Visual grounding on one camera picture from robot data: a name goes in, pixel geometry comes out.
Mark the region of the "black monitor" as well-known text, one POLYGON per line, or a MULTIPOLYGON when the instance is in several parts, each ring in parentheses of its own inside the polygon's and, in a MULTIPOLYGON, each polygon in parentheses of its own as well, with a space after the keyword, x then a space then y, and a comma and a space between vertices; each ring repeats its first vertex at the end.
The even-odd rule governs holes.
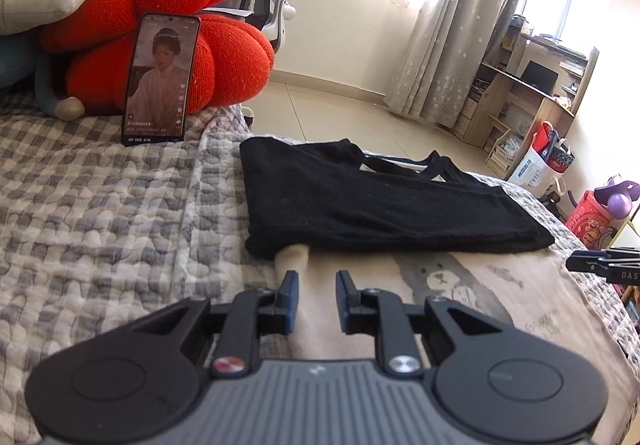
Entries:
POLYGON ((551 96, 555 83, 558 81, 558 76, 555 71, 530 60, 526 64, 520 80, 531 87, 535 87, 539 92, 551 96))

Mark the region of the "white cream garment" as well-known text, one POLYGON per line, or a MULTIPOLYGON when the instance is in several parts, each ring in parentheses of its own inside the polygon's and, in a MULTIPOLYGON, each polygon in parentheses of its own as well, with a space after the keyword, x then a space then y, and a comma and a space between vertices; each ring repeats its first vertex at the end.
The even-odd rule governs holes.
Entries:
POLYGON ((346 271, 360 289, 393 291, 412 304, 439 295, 585 356, 608 385, 608 407, 594 433, 598 444, 622 443, 638 410, 638 339, 613 327, 611 312, 593 306, 559 251, 355 254, 292 246, 278 253, 274 268, 299 277, 297 321, 288 339, 296 358, 373 356, 372 338, 348 337, 338 321, 335 275, 346 271))

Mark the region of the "purple ball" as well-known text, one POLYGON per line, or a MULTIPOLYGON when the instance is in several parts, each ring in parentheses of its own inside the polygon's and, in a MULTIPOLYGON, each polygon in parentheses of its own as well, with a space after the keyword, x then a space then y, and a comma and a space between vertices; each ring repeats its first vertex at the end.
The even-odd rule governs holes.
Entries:
POLYGON ((606 202, 606 209, 608 213, 616 220, 623 220, 626 218, 632 208, 632 200, 631 197, 626 194, 626 192, 620 192, 619 194, 612 194, 612 196, 608 197, 608 201, 606 202))

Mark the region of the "blue plush toy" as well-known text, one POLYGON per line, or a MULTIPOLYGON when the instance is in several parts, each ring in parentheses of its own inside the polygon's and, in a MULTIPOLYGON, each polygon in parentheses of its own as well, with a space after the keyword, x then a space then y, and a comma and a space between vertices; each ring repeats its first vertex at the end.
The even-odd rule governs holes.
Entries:
POLYGON ((78 98, 55 93, 51 58, 40 48, 34 34, 2 35, 1 87, 9 87, 29 75, 34 77, 36 103, 48 116, 74 121, 85 114, 85 106, 78 98))

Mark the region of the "wooden desk with shelves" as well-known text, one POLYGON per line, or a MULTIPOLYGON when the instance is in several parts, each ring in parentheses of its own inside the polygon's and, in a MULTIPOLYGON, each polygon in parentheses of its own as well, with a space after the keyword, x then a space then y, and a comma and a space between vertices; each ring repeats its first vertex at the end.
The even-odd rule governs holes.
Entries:
POLYGON ((514 16, 497 51, 478 67, 454 135, 483 149, 486 165, 498 177, 510 177, 542 122, 549 121, 562 137, 568 133, 599 55, 596 48, 584 56, 534 35, 524 17, 514 16), (551 96, 520 80, 530 60, 559 75, 551 96))

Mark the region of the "black smartphone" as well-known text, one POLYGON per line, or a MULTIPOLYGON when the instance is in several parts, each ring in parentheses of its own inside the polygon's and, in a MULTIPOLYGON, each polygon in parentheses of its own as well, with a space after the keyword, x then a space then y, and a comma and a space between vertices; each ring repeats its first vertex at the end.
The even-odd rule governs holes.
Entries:
POLYGON ((122 114, 125 146, 183 139, 200 25, 195 16, 142 17, 122 114))

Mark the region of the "grey star curtain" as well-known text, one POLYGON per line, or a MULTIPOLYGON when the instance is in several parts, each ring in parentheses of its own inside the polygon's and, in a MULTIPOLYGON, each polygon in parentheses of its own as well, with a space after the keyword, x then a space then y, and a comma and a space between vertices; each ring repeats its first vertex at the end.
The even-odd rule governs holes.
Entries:
POLYGON ((452 127, 480 63, 497 53, 518 0, 436 0, 424 4, 390 80, 394 113, 452 127))

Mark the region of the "red flower plush cushion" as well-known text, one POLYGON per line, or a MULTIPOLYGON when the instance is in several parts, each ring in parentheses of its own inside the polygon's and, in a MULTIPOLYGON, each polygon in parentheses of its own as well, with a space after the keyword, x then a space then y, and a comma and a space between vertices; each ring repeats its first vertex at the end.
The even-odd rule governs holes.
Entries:
POLYGON ((223 0, 85 0, 70 16, 43 27, 40 45, 50 55, 70 54, 66 90, 90 116, 125 108, 125 93, 138 33, 149 21, 144 50, 158 74, 192 57, 186 111, 247 101, 268 83, 274 51, 258 29, 206 7, 223 0))

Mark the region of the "white paper shopping bag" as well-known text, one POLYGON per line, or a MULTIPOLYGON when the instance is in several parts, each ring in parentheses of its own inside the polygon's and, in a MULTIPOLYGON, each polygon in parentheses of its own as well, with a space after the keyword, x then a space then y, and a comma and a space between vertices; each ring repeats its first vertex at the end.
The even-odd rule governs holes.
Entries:
POLYGON ((524 157, 508 179, 541 199, 549 192, 560 198, 566 193, 563 174, 575 161, 575 153, 549 121, 534 133, 524 157))

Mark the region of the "black garment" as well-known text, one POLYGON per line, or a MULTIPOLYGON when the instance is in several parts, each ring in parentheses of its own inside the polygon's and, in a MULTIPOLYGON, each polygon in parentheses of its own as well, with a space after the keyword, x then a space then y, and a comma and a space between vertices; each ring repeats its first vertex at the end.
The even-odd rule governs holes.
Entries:
POLYGON ((271 260, 295 245, 356 253, 543 250, 554 241, 500 186, 432 151, 401 166, 347 139, 240 145, 250 254, 271 260))

